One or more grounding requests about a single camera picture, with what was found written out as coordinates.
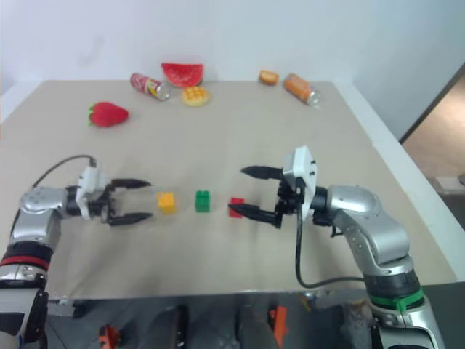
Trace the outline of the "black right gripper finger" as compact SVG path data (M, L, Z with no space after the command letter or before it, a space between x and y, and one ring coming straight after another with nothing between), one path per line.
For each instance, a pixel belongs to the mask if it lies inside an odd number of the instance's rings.
M275 228L281 227L281 215L277 212L265 211L260 209L258 206L250 204L228 204L228 206L234 212L249 218L250 220L264 222Z
M283 172L281 168L267 167L267 166L249 166L241 170L245 175L251 176L260 180L281 180Z

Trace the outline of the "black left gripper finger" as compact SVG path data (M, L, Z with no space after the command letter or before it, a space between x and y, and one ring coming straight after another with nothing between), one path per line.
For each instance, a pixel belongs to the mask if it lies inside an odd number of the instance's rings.
M151 218L153 215L148 212L135 212L135 213L128 213L122 216L109 216L108 217L108 225L109 226L123 226L123 225L132 225L148 218Z
M111 188L139 189L150 187L152 184L145 180L121 178L110 181Z

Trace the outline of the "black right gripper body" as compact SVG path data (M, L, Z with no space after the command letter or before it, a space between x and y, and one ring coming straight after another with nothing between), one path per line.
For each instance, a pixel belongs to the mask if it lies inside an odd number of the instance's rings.
M295 186L292 187L288 181L283 178L278 186L278 201L275 205L275 213L283 215L296 214L304 202L304 181L297 178Z

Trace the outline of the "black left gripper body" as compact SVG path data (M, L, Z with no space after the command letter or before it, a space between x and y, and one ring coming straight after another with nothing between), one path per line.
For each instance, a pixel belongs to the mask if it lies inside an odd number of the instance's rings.
M118 187L117 182L106 185L104 191L95 200L88 203L91 218L99 217L102 223L121 224L121 217L116 216L112 193Z

